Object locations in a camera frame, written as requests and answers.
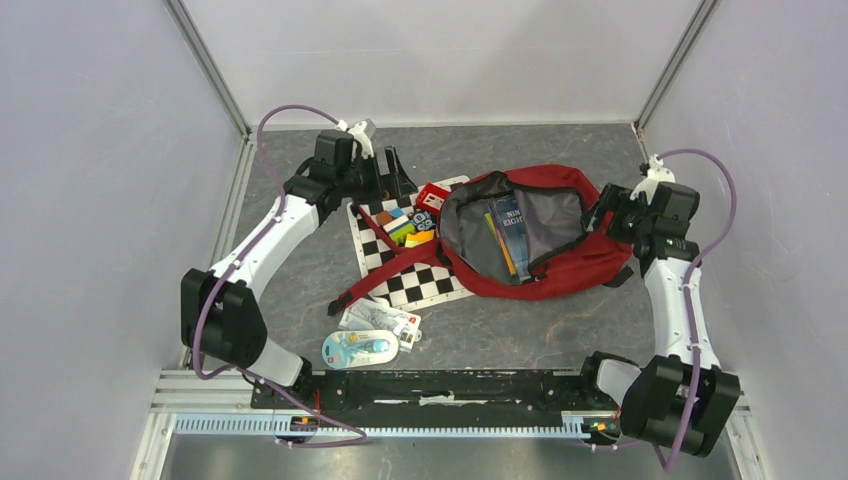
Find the red box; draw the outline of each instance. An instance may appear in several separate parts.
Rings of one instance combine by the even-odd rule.
[[[418,193],[417,197],[415,197],[415,206],[421,210],[430,212],[432,215],[439,215],[439,211],[442,209],[442,204],[445,203],[445,199],[448,198],[448,195],[450,195],[449,190],[445,190],[438,185],[428,183],[427,185],[424,185],[424,189]]]

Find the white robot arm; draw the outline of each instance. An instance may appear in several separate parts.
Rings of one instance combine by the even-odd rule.
[[[370,120],[364,120],[350,128],[339,122],[337,130],[321,132],[313,157],[286,182],[285,198],[276,198],[265,218],[232,253],[208,271],[192,269],[183,277],[183,344],[192,345],[199,312],[212,286],[233,266],[206,318],[201,352],[284,387],[296,383],[308,362],[268,337],[259,298],[295,247],[318,229],[343,198],[367,203],[417,191],[394,148],[385,152],[389,173],[380,174],[370,138],[375,130]],[[285,202],[282,211],[281,202]]]
[[[685,239],[700,196],[675,183],[674,174],[656,156],[643,165],[642,173],[645,179],[632,190],[607,185],[583,224],[587,231],[604,231],[613,240],[632,245],[651,297],[656,354],[640,368],[595,352],[581,375],[591,388],[620,405],[622,433],[671,446],[681,421],[688,422],[680,449],[702,456],[712,450],[736,405],[739,379],[721,371],[713,351],[701,308],[701,270],[699,265],[692,267],[699,249]],[[608,213],[612,216],[607,223]],[[693,378],[698,381],[691,391]],[[696,406],[691,415],[684,415],[684,404],[692,396]]]

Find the white wall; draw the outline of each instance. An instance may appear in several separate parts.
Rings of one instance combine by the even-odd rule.
[[[0,477],[127,478],[238,136],[161,2],[7,2],[0,35]]]
[[[378,125],[632,121],[698,4],[184,2],[248,122],[306,103]]]
[[[845,478],[848,430],[848,3],[722,2],[647,128],[652,151],[703,147],[739,188],[727,243],[705,263],[713,344],[740,373],[776,479]],[[708,164],[671,160],[721,228]]]

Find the backpack strap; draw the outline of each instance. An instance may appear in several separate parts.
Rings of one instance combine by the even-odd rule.
[[[396,243],[395,243],[395,242],[391,239],[391,237],[389,237],[389,234],[388,234],[388,233],[386,233],[386,231],[385,231],[385,230],[383,230],[383,227],[381,227],[381,226],[377,225],[377,222],[375,222],[375,221],[374,221],[374,219],[373,219],[373,218],[371,218],[371,215],[368,215],[367,213],[365,213],[365,210],[363,210],[361,206],[357,205],[357,206],[356,206],[356,208],[357,208],[357,210],[358,210],[358,211],[357,211],[357,212],[355,212],[355,213],[359,213],[359,216],[361,216],[361,217],[362,217],[362,219],[363,219],[363,220],[365,220],[365,224],[366,224],[366,225],[368,225],[368,228],[369,228],[369,229],[371,229],[371,231],[373,231],[373,232],[374,232],[374,235],[376,235],[376,236],[377,236],[377,238],[379,238],[380,240],[382,240],[382,241],[383,241],[383,243],[385,243],[386,245],[388,245],[388,247],[389,247],[389,248],[390,248],[390,249],[391,249],[391,250],[392,250],[392,251],[393,251],[396,255],[400,255],[400,254],[401,254],[404,250],[407,250],[406,248],[399,247],[399,246],[398,246],[398,245],[397,245],[397,244],[396,244]]]
[[[378,285],[414,263],[432,264],[433,257],[436,255],[436,249],[441,243],[438,239],[434,239],[417,247],[402,249],[402,252],[396,255],[395,258],[366,275],[365,278],[356,282],[347,291],[339,295],[339,298],[330,302],[330,306],[327,308],[327,315],[336,315],[344,310],[345,307],[368,295],[368,292],[377,288]]]

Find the colorful toy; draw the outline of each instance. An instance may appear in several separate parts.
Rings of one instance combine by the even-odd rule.
[[[395,207],[395,208],[393,208],[393,209],[389,210],[389,215],[391,215],[391,216],[392,216],[392,218],[400,218],[400,217],[405,217],[405,216],[406,216],[406,214],[405,214],[405,213],[403,213],[403,210],[401,210],[401,209],[400,209],[400,208],[398,208],[398,207]]]
[[[450,192],[444,188],[428,183],[415,198],[415,206],[430,212],[433,216],[439,215],[439,210],[442,209],[442,204],[448,198]]]
[[[433,216],[426,210],[416,210],[412,214],[412,224],[419,232],[432,230],[436,228],[436,222],[433,221]]]
[[[436,232],[432,230],[425,230],[423,232],[417,232],[406,236],[406,243],[404,243],[405,247],[416,247],[421,245],[422,243],[427,243],[430,240],[436,238]]]
[[[415,225],[409,221],[406,215],[403,215],[384,225],[383,230],[389,234],[393,242],[397,245],[403,245],[404,241],[406,241],[406,236],[410,233],[415,233]]]
[[[377,214],[376,217],[374,217],[374,219],[377,220],[377,225],[385,227],[386,225],[391,223],[392,220],[395,219],[395,217],[389,215],[389,212],[380,212]]]
[[[364,367],[390,361],[398,347],[397,337],[385,330],[335,332],[324,340],[321,356],[333,369]]]

